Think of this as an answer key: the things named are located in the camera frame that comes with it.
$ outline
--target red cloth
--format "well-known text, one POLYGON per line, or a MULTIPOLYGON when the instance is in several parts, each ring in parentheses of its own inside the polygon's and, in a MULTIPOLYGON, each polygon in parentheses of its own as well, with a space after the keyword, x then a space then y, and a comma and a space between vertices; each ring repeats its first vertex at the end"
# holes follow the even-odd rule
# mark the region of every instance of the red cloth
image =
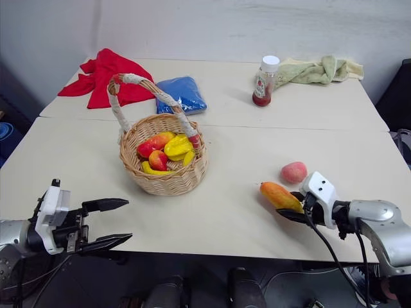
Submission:
MULTIPOLYGON (((80 65, 80 68, 90 75, 79 74, 77 81, 64 87, 57 95, 81 96, 92 91, 88 109, 110 107, 107 85, 114 74, 134 73, 153 81, 152 76, 140 65, 107 48, 99 51, 95 60, 87 61, 80 65)), ((154 98, 154 95, 139 85, 124 83, 120 86, 118 94, 120 106, 151 98, 154 98)))

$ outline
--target fake fruit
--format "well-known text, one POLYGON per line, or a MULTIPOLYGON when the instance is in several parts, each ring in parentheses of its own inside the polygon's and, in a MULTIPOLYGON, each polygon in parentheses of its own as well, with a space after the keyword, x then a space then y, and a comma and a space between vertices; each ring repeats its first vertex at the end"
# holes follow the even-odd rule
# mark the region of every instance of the fake fruit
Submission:
POLYGON ((150 167, 158 171, 167 171, 167 155, 160 150, 154 150, 148 157, 150 167))
POLYGON ((292 162, 282 168, 281 176, 287 182, 301 183, 307 176, 307 167, 303 162, 292 162))
POLYGON ((300 201, 283 186, 273 182, 264 182, 261 183, 259 190, 277 210, 290 209, 298 213, 304 213, 300 201))
POLYGON ((193 145, 183 133, 172 138, 164 147, 165 154, 175 162, 184 159, 186 153, 192 150, 193 145))
POLYGON ((195 156, 194 150, 188 151, 186 155, 184 156, 182 165, 186 167, 193 160, 194 156, 195 156))
POLYGON ((144 173, 148 173, 149 175, 169 175, 174 173, 174 171, 158 171, 158 170, 153 170, 150 167, 150 163, 145 160, 144 162, 141 163, 141 169, 143 169, 144 173))
POLYGON ((173 132, 162 132, 154 135, 153 137, 145 140, 137 147, 137 154, 141 157, 148 158, 152 151, 164 149, 167 142, 175 137, 173 132))

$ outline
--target wicker basket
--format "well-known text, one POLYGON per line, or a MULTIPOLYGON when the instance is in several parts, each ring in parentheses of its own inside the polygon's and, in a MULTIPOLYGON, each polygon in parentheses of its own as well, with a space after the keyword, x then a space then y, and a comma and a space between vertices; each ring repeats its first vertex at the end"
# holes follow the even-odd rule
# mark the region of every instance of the wicker basket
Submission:
POLYGON ((207 169, 207 150, 202 135, 195 122, 189 122, 180 105, 151 81, 134 74, 117 74, 109 82, 109 98, 112 111, 122 129, 120 138, 120 159, 132 179, 146 192, 161 196, 175 196, 194 189, 201 181, 207 169), (125 119, 117 99, 119 83, 136 83, 146 88, 167 103, 174 114, 151 115, 134 125, 125 119), (196 157, 185 167, 182 162, 167 163, 169 175, 149 175, 141 170, 143 160, 137 155, 139 144, 160 132, 185 133, 196 151, 196 157))

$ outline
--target white table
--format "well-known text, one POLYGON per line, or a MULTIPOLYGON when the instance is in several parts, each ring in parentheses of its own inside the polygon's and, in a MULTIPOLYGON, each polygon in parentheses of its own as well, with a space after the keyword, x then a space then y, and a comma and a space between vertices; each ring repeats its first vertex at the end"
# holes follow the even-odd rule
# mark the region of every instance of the white table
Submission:
MULTIPOLYGON (((283 165, 301 160, 328 177, 341 200, 389 200, 411 224, 411 173, 385 132, 203 125, 209 149, 203 182, 185 195, 160 197, 143 192, 123 169, 118 128, 114 121, 38 118, 0 170, 0 216, 30 217, 37 198, 59 177, 72 191, 72 209, 98 198, 130 200, 87 218, 90 240, 133 232, 118 250, 330 261, 312 230, 273 214, 259 193, 261 182, 278 182, 283 165)), ((355 236, 341 241, 337 231, 321 230, 341 261, 361 261, 355 236)))
MULTIPOLYGON (((389 129, 377 113, 358 80, 350 79, 330 85, 299 85, 290 83, 277 89, 267 107, 257 107, 251 100, 255 63, 177 61, 137 59, 161 81, 179 76, 194 77, 207 102, 207 112, 191 115, 200 124, 219 126, 304 128, 334 130, 389 129)), ((77 80, 77 73, 68 83, 77 80)), ((40 114, 62 119, 113 120, 109 108, 86 108, 90 94, 57 97, 40 114)), ((155 113, 155 100, 124 107, 133 121, 155 113)))

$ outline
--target bottle label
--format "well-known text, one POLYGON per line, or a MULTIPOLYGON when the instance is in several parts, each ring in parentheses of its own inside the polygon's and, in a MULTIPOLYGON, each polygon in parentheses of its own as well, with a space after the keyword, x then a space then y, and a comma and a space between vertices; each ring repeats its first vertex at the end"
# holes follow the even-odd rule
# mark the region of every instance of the bottle label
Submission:
POLYGON ((257 76, 256 89, 254 90, 254 93, 258 98, 263 98, 265 96, 265 80, 260 76, 257 76))

